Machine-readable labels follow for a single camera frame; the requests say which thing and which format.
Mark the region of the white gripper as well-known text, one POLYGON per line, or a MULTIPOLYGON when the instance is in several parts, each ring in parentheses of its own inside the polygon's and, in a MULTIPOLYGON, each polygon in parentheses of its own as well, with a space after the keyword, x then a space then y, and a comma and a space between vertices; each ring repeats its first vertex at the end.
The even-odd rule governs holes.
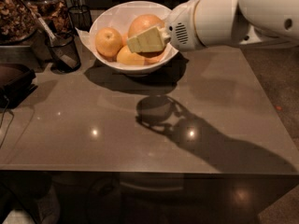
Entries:
POLYGON ((170 44, 179 51, 205 49, 196 32, 197 8, 200 0, 189 0, 175 7, 165 19, 165 28, 153 26, 127 39, 131 52, 159 52, 170 44))

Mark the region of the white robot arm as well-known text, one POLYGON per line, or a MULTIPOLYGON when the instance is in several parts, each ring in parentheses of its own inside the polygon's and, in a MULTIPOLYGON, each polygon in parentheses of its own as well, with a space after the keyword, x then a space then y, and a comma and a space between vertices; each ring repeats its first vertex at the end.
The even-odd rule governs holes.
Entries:
POLYGON ((214 46, 284 49, 299 45, 299 0, 190 0, 128 38, 132 52, 214 46))

